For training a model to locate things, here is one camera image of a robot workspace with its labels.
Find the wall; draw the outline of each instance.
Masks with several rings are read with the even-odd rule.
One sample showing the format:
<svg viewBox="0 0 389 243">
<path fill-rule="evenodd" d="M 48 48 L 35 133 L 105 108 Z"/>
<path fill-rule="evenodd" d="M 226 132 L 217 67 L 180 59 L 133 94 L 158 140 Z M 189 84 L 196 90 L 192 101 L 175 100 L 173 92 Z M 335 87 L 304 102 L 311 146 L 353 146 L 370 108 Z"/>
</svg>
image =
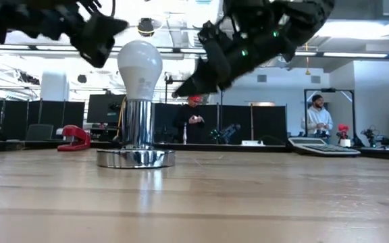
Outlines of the wall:
<svg viewBox="0 0 389 243">
<path fill-rule="evenodd" d="M 304 115 L 304 89 L 327 88 L 329 76 L 321 69 L 311 69 L 312 75 L 321 76 L 321 84 L 312 84 L 306 69 L 286 70 L 277 67 L 257 70 L 235 81 L 234 86 L 224 92 L 223 105 L 249 105 L 252 102 L 274 102 L 287 105 L 288 132 L 297 135 Z M 257 83 L 258 74 L 267 74 L 267 83 Z M 210 98 L 211 103 L 220 102 L 220 94 Z"/>
<path fill-rule="evenodd" d="M 354 61 L 356 129 L 375 126 L 389 136 L 389 62 Z M 360 139 L 367 144 L 364 136 Z"/>
<path fill-rule="evenodd" d="M 354 64 L 350 62 L 334 72 L 330 73 L 330 86 L 337 89 L 355 89 Z M 328 103 L 328 111 L 334 122 L 331 130 L 331 142 L 338 142 L 337 134 L 338 124 L 346 124 L 350 127 L 349 134 L 353 134 L 352 126 L 352 103 L 341 93 L 330 94 L 330 103 Z"/>
<path fill-rule="evenodd" d="M 374 126 L 389 136 L 389 61 L 352 61 L 330 74 L 335 88 L 355 89 L 355 129 L 364 144 L 368 141 L 361 131 Z M 351 105 L 341 95 L 334 95 L 329 104 L 337 132 L 339 123 L 352 124 Z"/>
</svg>

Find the white light bulb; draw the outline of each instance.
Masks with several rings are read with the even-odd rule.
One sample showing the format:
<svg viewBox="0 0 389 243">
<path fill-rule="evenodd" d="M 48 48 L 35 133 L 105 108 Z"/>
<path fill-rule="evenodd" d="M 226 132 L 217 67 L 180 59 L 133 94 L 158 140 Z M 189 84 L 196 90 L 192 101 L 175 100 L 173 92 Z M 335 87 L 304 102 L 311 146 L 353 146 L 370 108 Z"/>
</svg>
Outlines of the white light bulb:
<svg viewBox="0 0 389 243">
<path fill-rule="evenodd" d="M 127 90 L 127 100 L 152 101 L 163 69 L 160 52 L 150 43 L 134 40 L 118 53 L 118 69 Z"/>
</svg>

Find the robotic arm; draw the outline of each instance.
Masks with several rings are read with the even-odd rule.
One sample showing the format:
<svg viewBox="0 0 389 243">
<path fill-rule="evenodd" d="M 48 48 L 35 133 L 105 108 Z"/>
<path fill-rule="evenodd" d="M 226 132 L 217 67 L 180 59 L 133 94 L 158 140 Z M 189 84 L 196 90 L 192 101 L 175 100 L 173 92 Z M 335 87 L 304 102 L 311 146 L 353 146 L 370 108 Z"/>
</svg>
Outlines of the robotic arm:
<svg viewBox="0 0 389 243">
<path fill-rule="evenodd" d="M 87 22 L 78 13 L 77 3 L 91 15 Z M 98 0 L 0 0 L 0 44 L 12 30 L 30 38 L 42 34 L 55 41 L 67 34 L 82 58 L 102 68 L 115 45 L 114 36 L 128 23 L 104 16 L 100 7 Z"/>
<path fill-rule="evenodd" d="M 336 0 L 224 0 L 224 17 L 206 22 L 198 33 L 207 61 L 199 58 L 197 69 L 172 95 L 186 97 L 226 90 L 238 77 L 281 55 L 286 61 L 325 24 Z M 282 16 L 289 17 L 279 26 Z M 220 30 L 230 19 L 233 38 Z"/>
</svg>

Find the man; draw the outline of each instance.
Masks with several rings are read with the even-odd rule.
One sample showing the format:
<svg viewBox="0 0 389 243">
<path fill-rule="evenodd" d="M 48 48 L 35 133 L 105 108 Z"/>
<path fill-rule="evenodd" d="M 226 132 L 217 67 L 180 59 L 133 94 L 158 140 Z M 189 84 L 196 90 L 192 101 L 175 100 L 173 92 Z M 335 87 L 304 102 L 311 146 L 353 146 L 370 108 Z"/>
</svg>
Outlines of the man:
<svg viewBox="0 0 389 243">
<path fill-rule="evenodd" d="M 307 135 L 322 137 L 330 142 L 332 119 L 330 113 L 323 107 L 323 98 L 316 94 L 311 98 L 312 106 L 307 110 Z M 305 129 L 305 118 L 302 118 L 301 128 Z"/>
<path fill-rule="evenodd" d="M 188 144 L 202 143 L 201 130 L 205 122 L 197 105 L 202 101 L 200 96 L 191 96 L 188 98 L 188 104 L 183 105 L 174 119 L 174 126 L 178 129 L 178 142 L 183 142 L 184 124 L 186 124 L 186 135 Z"/>
</svg>

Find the cap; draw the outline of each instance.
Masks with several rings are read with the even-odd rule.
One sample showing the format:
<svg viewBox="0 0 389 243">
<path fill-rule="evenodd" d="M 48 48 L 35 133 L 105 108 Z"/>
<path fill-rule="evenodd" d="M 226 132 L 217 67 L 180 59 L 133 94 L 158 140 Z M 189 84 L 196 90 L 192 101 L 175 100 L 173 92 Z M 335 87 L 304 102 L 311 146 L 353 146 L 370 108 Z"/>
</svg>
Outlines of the cap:
<svg viewBox="0 0 389 243">
<path fill-rule="evenodd" d="M 313 95 L 313 97 L 311 97 L 311 102 L 314 103 L 318 99 L 323 99 L 323 98 L 320 94 L 315 94 L 315 95 Z"/>
<path fill-rule="evenodd" d="M 201 102 L 202 101 L 202 97 L 200 97 L 199 95 L 192 95 L 188 98 L 189 101 L 194 101 L 194 102 Z"/>
</svg>

